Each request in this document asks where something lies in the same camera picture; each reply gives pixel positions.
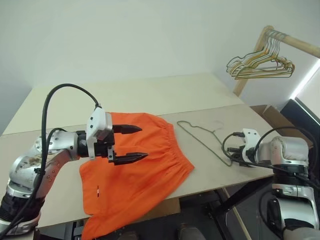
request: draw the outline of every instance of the wooden table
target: wooden table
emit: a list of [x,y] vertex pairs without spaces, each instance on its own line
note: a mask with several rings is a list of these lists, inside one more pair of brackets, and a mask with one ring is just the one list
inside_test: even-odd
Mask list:
[[[167,199],[245,183],[272,174],[271,170],[263,168],[239,167],[237,164],[227,167],[177,126],[179,120],[189,121],[194,125],[217,130],[216,135],[221,140],[243,128],[253,128],[261,134],[271,129],[259,115],[211,74],[86,83],[82,86],[96,96],[106,111],[148,112],[161,115],[174,124],[178,144],[195,169]],[[50,89],[52,87],[33,89],[0,137],[0,196],[5,194],[12,163],[40,135],[43,102]],[[85,125],[79,124],[86,123],[93,110],[92,101],[86,98],[82,92],[72,88],[55,93],[49,105],[47,127],[63,127],[68,131],[84,130]],[[211,134],[188,126],[186,128],[225,158],[220,144]],[[270,140],[272,136],[275,135],[271,134],[266,140]],[[239,139],[231,138],[228,146],[236,147],[241,144]],[[89,217],[83,210],[79,174],[80,165],[86,161],[83,158],[69,162],[60,170],[41,209],[39,227]]]
[[[245,183],[265,178],[272,174],[270,169],[265,168],[239,167],[238,164],[233,164],[232,167],[224,165],[216,156],[176,124],[179,120],[185,120],[211,130],[218,129],[216,135],[221,140],[228,134],[239,132],[243,128],[253,128],[261,134],[270,130],[271,127],[245,104],[165,114],[162,117],[174,124],[178,144],[195,167],[184,183],[168,196],[168,199]],[[83,130],[84,128],[85,125],[66,127],[68,131]],[[187,128],[227,161],[221,151],[220,144],[210,133],[188,126]],[[40,131],[30,131],[0,137],[0,158],[2,159],[0,183],[3,185],[0,188],[1,196],[5,194],[5,183],[8,180],[9,168],[13,160],[30,148],[31,142],[39,134]],[[240,139],[231,138],[228,146],[236,147],[241,144]],[[79,174],[80,165],[87,160],[83,158],[69,162],[60,170],[41,209],[42,216],[39,221],[39,227],[88,217],[83,210],[82,183]]]

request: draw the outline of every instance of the cardboard box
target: cardboard box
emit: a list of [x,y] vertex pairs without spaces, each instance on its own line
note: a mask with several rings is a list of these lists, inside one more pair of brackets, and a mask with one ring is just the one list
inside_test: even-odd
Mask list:
[[180,201],[178,197],[165,199],[162,202],[160,202],[157,206],[155,206],[153,209],[151,209],[148,213],[146,213],[144,216],[136,220],[135,223],[160,218],[172,214],[179,214],[180,211]]
[[[257,105],[251,106],[251,108],[273,128],[294,126],[285,116],[283,116],[273,106]],[[277,132],[281,136],[285,137],[302,138],[308,144],[309,149],[313,147],[312,141],[297,129],[280,129],[277,130]]]

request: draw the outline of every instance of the white bracket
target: white bracket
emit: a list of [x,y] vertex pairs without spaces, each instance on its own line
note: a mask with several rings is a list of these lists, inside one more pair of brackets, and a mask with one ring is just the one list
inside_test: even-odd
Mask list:
[[109,112],[101,107],[96,107],[86,124],[86,145],[90,160],[94,160],[95,143],[103,140],[112,131],[112,118]]
[[247,157],[246,151],[256,147],[260,139],[260,135],[256,130],[249,129],[249,128],[244,128],[242,132],[244,134],[244,143],[245,143],[244,148],[242,150],[242,158],[245,162],[252,163]]

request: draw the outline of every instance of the metal frame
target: metal frame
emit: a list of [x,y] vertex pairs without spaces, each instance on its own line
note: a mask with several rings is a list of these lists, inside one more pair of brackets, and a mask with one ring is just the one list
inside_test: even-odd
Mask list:
[[248,182],[241,189],[235,192],[231,197],[228,197],[222,189],[215,190],[220,198],[220,204],[217,202],[210,202],[206,206],[208,215],[212,218],[220,232],[223,240],[233,240],[231,233],[226,225],[226,214],[233,207],[240,204],[260,189],[264,188],[272,182],[272,176]]

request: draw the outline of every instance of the shoe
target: shoe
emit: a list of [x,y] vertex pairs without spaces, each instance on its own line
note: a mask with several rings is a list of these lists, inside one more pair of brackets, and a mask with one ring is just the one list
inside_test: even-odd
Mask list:
[[195,226],[183,223],[178,230],[178,240],[206,240],[204,235]]

